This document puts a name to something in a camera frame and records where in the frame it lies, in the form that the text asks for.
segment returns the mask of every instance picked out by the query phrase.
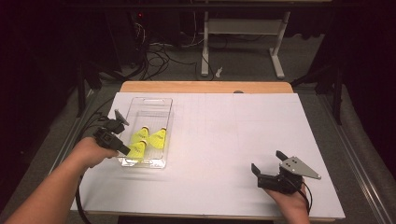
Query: human arm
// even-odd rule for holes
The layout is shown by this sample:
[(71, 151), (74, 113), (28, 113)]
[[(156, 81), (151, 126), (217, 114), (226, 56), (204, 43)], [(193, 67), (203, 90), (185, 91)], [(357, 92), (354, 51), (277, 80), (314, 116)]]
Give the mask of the human arm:
[(6, 223), (63, 223), (67, 219), (81, 175), (105, 158), (118, 155), (82, 139), (70, 155), (37, 187)]
[[(274, 199), (280, 209), (280, 212), (289, 224), (309, 223), (306, 202), (299, 192), (283, 194), (269, 189), (265, 189), (265, 192)], [(301, 188), (301, 192), (305, 194), (304, 185)]]

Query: clear plastic container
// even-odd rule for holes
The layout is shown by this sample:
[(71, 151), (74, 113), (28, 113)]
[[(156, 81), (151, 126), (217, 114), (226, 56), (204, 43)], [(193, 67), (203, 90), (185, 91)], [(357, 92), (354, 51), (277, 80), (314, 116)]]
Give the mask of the clear plastic container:
[(172, 99), (135, 97), (120, 140), (131, 149), (118, 159), (124, 167), (164, 168), (172, 123)]

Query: white table surface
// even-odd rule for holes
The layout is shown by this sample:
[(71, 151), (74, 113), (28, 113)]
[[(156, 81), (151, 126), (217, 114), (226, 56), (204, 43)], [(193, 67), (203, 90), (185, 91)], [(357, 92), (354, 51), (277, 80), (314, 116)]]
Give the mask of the white table surface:
[(116, 159), (104, 160), (82, 180), (85, 211), (278, 219), (275, 202), (257, 188), (250, 164), (276, 175), (280, 150), (322, 176), (304, 179), (314, 198), (310, 217), (345, 217), (296, 93), (119, 92), (109, 116), (114, 109), (125, 116), (134, 97), (173, 99), (167, 164), (161, 170), (127, 168)]

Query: human hand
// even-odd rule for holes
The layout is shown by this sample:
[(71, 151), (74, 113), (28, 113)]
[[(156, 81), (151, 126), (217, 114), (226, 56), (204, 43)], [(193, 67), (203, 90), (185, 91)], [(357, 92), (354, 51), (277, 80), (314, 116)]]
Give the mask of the human hand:
[[(299, 192), (283, 194), (269, 189), (265, 189), (265, 192), (274, 199), (289, 224), (309, 223), (306, 201)], [(301, 192), (306, 194), (304, 184), (301, 187)]]
[(118, 155), (118, 151), (99, 147), (94, 138), (85, 137), (76, 144), (66, 160), (81, 167), (83, 172), (85, 172), (88, 168), (101, 163), (105, 158), (112, 158)]

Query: yellow object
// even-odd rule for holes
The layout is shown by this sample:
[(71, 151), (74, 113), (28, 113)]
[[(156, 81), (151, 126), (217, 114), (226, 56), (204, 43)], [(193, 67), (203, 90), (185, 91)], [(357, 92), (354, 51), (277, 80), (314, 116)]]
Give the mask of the yellow object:
[(152, 134), (148, 138), (148, 142), (158, 149), (163, 149), (165, 144), (166, 128), (161, 128), (158, 132)]
[(139, 131), (137, 131), (132, 135), (130, 144), (138, 143), (141, 140), (145, 140), (147, 142), (148, 139), (149, 139), (149, 128), (147, 126), (143, 126)]
[(143, 159), (145, 156), (146, 144), (146, 140), (141, 140), (140, 142), (129, 145), (128, 148), (131, 149), (131, 151), (126, 156), (132, 159)]

